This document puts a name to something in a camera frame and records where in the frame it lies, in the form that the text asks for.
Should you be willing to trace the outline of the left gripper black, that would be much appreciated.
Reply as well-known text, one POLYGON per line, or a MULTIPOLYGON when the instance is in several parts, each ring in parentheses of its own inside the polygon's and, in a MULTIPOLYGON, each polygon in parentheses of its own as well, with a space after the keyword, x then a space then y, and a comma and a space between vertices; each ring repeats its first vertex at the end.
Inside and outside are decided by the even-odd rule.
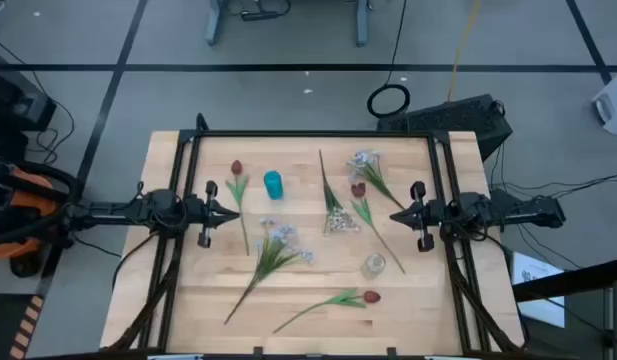
POLYGON ((187 222, 189 224, 201 224, 202 231, 199 233, 198 245, 202 248, 211 246, 210 229, 216 229, 232 220, 239 218, 240 213, 223 207, 217 200, 217 184, 209 180, 206 182, 206 200, 200 199, 196 194, 187 195, 184 204, 187 209, 187 222))

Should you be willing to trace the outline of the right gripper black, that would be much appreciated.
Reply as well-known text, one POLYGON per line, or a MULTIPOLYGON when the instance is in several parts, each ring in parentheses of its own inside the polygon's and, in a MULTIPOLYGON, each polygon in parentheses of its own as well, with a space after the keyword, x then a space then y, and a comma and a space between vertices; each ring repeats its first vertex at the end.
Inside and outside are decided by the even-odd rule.
POLYGON ((445 213, 444 203, 440 200, 430 200, 425 203, 426 187, 422 181, 413 183, 410 188, 410 195, 414 202, 408 208, 391 214, 391 220, 405 225, 412 231, 418 230, 420 232, 420 238, 417 241, 420 252, 428 252, 434 248, 433 235, 428 232, 429 226, 438 226, 439 238, 444 244, 447 244, 447 230, 442 222, 442 216, 445 213))

